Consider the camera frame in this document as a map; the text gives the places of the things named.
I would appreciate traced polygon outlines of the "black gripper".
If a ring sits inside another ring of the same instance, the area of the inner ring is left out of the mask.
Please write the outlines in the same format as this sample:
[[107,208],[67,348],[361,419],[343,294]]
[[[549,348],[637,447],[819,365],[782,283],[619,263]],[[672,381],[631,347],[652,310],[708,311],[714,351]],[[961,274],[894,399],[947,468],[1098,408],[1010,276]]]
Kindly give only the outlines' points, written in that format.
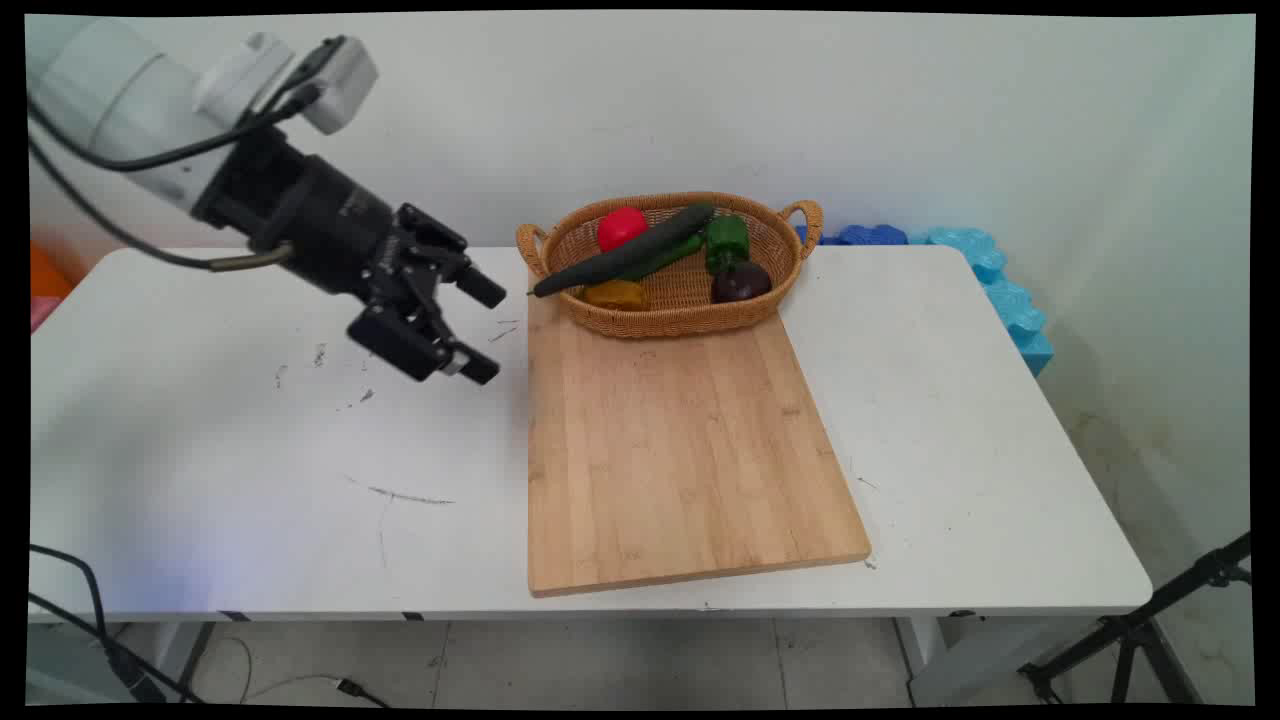
[[[348,337],[413,380],[444,373],[484,386],[498,375],[495,360],[451,329],[436,297],[440,286],[456,284],[484,307],[506,299],[467,255],[465,237],[412,204],[388,204],[293,147],[283,131],[261,129],[236,143],[192,215],[241,232],[251,252],[288,247],[288,272],[364,301]],[[402,254],[398,270],[388,247]]]

